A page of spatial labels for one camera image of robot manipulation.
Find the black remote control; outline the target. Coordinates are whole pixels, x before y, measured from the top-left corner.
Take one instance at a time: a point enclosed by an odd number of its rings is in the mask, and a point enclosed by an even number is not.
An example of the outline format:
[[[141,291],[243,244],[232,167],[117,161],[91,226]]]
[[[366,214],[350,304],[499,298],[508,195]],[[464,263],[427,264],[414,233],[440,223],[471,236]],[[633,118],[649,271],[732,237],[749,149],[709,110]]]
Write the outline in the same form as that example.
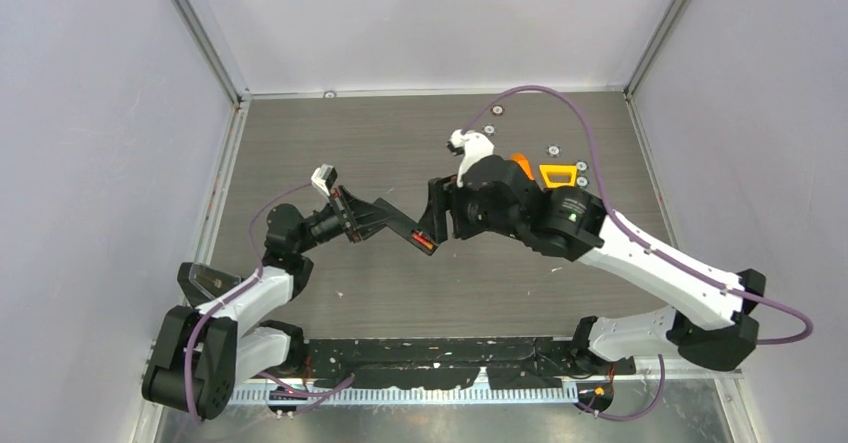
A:
[[[421,251],[422,253],[424,253],[424,254],[426,254],[426,255],[428,255],[428,256],[430,256],[430,255],[432,255],[432,254],[434,254],[434,253],[435,253],[435,251],[438,249],[438,243],[434,240],[434,238],[432,237],[432,235],[430,234],[430,232],[429,232],[429,231],[428,231],[428,230],[427,230],[427,229],[426,229],[426,228],[425,228],[422,224],[420,224],[419,222],[416,222],[416,221],[415,221],[415,220],[413,220],[411,217],[409,217],[408,215],[406,215],[404,212],[402,212],[401,210],[399,210],[398,208],[396,208],[395,206],[393,206],[391,203],[389,203],[388,201],[386,201],[386,200],[385,200],[385,199],[383,199],[383,198],[378,198],[378,199],[376,199],[376,200],[374,201],[374,203],[375,203],[377,206],[379,206],[380,208],[382,208],[382,209],[383,209],[383,211],[387,211],[387,212],[399,212],[402,216],[404,216],[404,217],[405,217],[405,221],[402,223],[401,230],[400,230],[400,231],[398,231],[397,233],[395,233],[395,232],[394,232],[396,235],[398,235],[398,236],[399,236],[399,237],[401,237],[403,240],[405,240],[406,242],[410,243],[410,244],[411,244],[412,246],[414,246],[416,249],[418,249],[419,251]],[[422,250],[422,249],[421,249],[421,248],[420,248],[420,247],[419,247],[419,246],[418,246],[418,245],[414,242],[414,240],[411,238],[411,235],[412,235],[412,233],[413,233],[413,232],[420,232],[420,233],[425,234],[427,237],[429,237],[429,238],[430,238],[430,239],[431,239],[431,240],[435,243],[435,245],[436,245],[435,250],[434,250],[432,253],[427,253],[427,252],[423,251],[423,250]]]

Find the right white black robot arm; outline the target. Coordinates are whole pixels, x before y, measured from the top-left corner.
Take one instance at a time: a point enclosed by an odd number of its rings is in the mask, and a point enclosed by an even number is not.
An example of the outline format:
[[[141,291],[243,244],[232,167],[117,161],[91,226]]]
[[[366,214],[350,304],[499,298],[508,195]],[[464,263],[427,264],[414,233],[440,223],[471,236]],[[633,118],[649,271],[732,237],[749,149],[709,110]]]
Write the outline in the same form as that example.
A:
[[[758,345],[755,306],[738,294],[762,295],[762,273],[711,268],[606,210],[586,190],[540,188],[514,161],[487,156],[463,176],[430,180],[422,225],[417,239],[424,245],[496,233],[543,256],[612,273],[665,302],[659,310],[628,317],[582,318],[570,355],[584,373],[657,354],[727,372]]]

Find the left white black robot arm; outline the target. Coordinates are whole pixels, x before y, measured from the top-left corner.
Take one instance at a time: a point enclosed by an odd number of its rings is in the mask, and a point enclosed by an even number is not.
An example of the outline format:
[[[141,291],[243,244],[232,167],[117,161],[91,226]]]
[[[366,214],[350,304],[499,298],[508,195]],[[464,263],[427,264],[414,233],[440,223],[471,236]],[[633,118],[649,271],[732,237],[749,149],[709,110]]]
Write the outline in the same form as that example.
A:
[[[268,316],[305,289],[313,269],[305,252],[342,234],[362,241],[394,216],[385,200],[368,203],[343,187],[309,217],[280,197],[257,214],[271,241],[254,252],[255,270],[220,296],[166,313],[142,379],[145,400],[211,420],[244,381],[301,373],[308,360],[302,329]]]

